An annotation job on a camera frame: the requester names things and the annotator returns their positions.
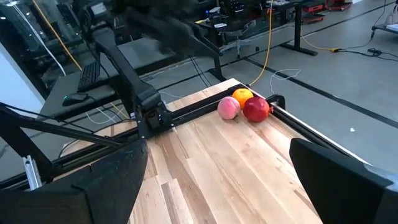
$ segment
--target wooden tabletop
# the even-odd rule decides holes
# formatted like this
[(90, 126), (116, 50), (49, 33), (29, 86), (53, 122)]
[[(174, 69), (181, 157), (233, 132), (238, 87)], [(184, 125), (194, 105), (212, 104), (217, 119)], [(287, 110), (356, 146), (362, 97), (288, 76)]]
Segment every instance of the wooden tabletop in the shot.
[[(176, 110), (238, 83), (228, 80), (167, 106)], [(100, 134), (134, 126), (117, 124)], [(225, 121), (214, 111), (150, 139), (129, 222), (321, 223), (292, 166), (292, 138), (303, 137), (272, 115), (254, 124), (243, 115)], [(87, 145), (71, 144), (65, 154)]]

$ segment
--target wall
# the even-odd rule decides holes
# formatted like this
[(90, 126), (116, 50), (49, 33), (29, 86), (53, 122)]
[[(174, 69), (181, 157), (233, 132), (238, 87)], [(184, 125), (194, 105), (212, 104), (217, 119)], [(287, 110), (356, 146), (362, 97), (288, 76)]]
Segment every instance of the wall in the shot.
[(44, 99), (2, 44), (0, 44), (0, 76), (1, 102), (36, 113), (40, 112)]

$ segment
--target keyboard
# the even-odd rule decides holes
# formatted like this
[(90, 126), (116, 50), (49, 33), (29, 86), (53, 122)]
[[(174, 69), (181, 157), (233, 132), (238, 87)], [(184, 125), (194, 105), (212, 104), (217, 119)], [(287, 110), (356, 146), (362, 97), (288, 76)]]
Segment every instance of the keyboard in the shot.
[(86, 92), (102, 85), (100, 82), (100, 65), (98, 62), (93, 62), (86, 65), (81, 73), (77, 92)]

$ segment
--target wooden table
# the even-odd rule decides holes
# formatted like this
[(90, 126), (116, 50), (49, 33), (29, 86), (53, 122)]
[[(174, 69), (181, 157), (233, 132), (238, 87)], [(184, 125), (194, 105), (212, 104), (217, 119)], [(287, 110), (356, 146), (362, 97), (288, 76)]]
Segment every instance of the wooden table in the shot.
[[(176, 110), (237, 85), (228, 80), (167, 106)], [(115, 135), (135, 126), (102, 130)], [(130, 223), (321, 223), (292, 166), (299, 133), (270, 116), (222, 120), (216, 111), (148, 141), (147, 169)], [(76, 142), (65, 154), (89, 145)]]

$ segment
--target black metal frame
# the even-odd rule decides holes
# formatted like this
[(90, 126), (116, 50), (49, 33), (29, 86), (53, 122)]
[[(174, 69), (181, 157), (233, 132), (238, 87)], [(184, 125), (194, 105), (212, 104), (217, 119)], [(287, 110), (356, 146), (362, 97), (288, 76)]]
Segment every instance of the black metal frame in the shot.
[(295, 50), (297, 52), (311, 55), (311, 56), (317, 56), (318, 52), (302, 48), (300, 46), (300, 40), (301, 40), (301, 23), (302, 23), (302, 4), (296, 4), (294, 6), (294, 11), (295, 11), (295, 17), (294, 17), (294, 45), (291, 44), (281, 44), (281, 47), (284, 47), (286, 49), (290, 50)]
[[(203, 116), (204, 114), (210, 113), (217, 109), (218, 102), (226, 97), (232, 95), (232, 93), (238, 88), (247, 88), (243, 84), (238, 84), (222, 91), (218, 94), (205, 98), (204, 100), (198, 101), (184, 108), (171, 112), (173, 126), (178, 126), (189, 122), (193, 119)], [(288, 124), (292, 129), (296, 130), (302, 136), (308, 140), (327, 147), (332, 150), (339, 151), (346, 154), (338, 146), (325, 139), (323, 136), (314, 133), (313, 130), (309, 129), (302, 123), (298, 122), (295, 118), (287, 115), (285, 110), (285, 98), (281, 95), (272, 95), (267, 98), (270, 105), (277, 105), (274, 107), (273, 115), (281, 121)], [(101, 159), (113, 152), (116, 152), (123, 147), (131, 144), (134, 141), (140, 139), (138, 128), (125, 131), (113, 137), (102, 137), (95, 134), (84, 133), (70, 128), (64, 128), (53, 124), (43, 123), (40, 121), (33, 120), (25, 116), (15, 116), (9, 111), (1, 111), (0, 113), (0, 135), (6, 134), (4, 140), (10, 144), (17, 153), (24, 157), (31, 155), (39, 168), (39, 172), (43, 182), (51, 182), (53, 178), (66, 174), (72, 170), (75, 170), (81, 166), (84, 166), (97, 159)], [(28, 136), (22, 131), (21, 127), (36, 129), (39, 131), (45, 131), (52, 134), (58, 134), (68, 136), (70, 138), (81, 139), (94, 144), (83, 148), (77, 152), (73, 152), (67, 156), (61, 157), (54, 161), (50, 161), (42, 151), (36, 147), (36, 145), (29, 139)], [(15, 175), (7, 180), (0, 182), (0, 189), (13, 189), (13, 190), (25, 190), (28, 189), (29, 185), (25, 173)]]

